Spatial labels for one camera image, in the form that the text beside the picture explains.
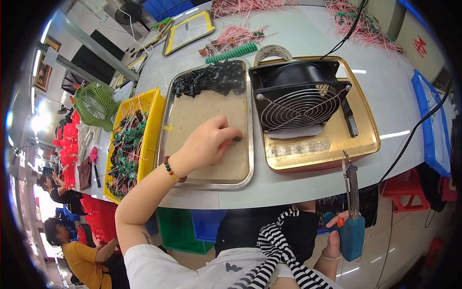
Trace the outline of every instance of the green desk fan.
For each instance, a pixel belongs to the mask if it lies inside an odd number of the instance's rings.
[[[112,91],[105,83],[96,81],[77,89],[74,101],[85,124],[98,126],[106,132],[112,131],[114,124],[110,118],[119,109],[120,101],[114,102]]]

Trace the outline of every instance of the green plastic bin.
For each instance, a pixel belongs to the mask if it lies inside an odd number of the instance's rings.
[[[157,208],[160,235],[165,248],[205,255],[215,245],[198,241],[194,235],[193,219],[189,209]]]

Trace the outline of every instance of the black pants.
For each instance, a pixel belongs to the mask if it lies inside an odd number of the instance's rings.
[[[227,249],[255,248],[260,228],[276,222],[279,215],[289,207],[290,205],[283,205],[228,210],[218,228],[215,257]],[[298,262],[303,263],[312,256],[318,225],[319,215],[316,213],[300,211],[298,217],[284,219],[282,233]]]
[[[112,289],[130,289],[128,283],[127,269],[123,262],[122,254],[113,254],[103,266],[109,269],[111,276]]]

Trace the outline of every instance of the tabletop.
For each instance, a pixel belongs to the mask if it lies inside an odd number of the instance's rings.
[[[210,9],[211,2],[198,6],[197,12]],[[277,44],[290,51],[292,56],[324,55],[341,39],[336,35],[333,17],[324,7],[300,6],[300,9],[286,7],[283,12],[252,12],[248,19],[249,28],[256,30],[264,25],[266,37],[262,45]],[[186,15],[178,17],[178,23]],[[172,79],[179,73],[203,65],[205,58],[198,50],[216,39],[226,25],[243,25],[246,19],[229,16],[215,20],[215,32],[190,45],[162,56],[163,44],[154,47],[144,64],[137,90],[146,92],[158,86],[165,95]],[[403,55],[390,54],[382,48],[346,42],[333,55],[342,57],[355,74],[364,92],[381,139],[378,153],[368,155],[354,164],[358,167],[359,188],[376,184],[390,168],[401,150],[410,130],[420,120],[417,99],[411,83],[414,68]],[[253,62],[255,52],[243,56]],[[450,104],[445,108],[450,132],[452,114]],[[160,206],[182,209],[237,209],[275,206],[329,197],[345,192],[345,182],[341,167],[300,173],[279,174],[271,171],[265,161],[258,115],[253,107],[255,171],[250,183],[232,191],[192,189],[172,189]],[[105,158],[110,134],[102,131],[98,153],[98,171],[104,172]],[[414,134],[409,147],[388,175],[395,176],[424,161],[422,128]],[[93,184],[87,191],[94,197],[104,199],[103,188]]]

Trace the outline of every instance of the hand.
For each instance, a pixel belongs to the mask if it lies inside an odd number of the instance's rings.
[[[225,115],[212,117],[191,133],[169,164],[178,177],[184,177],[217,162],[235,136],[242,138],[242,131],[230,128]]]
[[[326,224],[326,227],[332,228],[335,224],[337,224],[337,220],[340,218],[342,219],[348,219],[349,214],[348,211],[341,212],[332,220],[329,221],[329,223]],[[330,233],[329,238],[327,239],[327,247],[326,250],[324,250],[324,255],[327,258],[337,258],[338,256],[341,255],[340,253],[340,235],[338,231],[332,231]]]

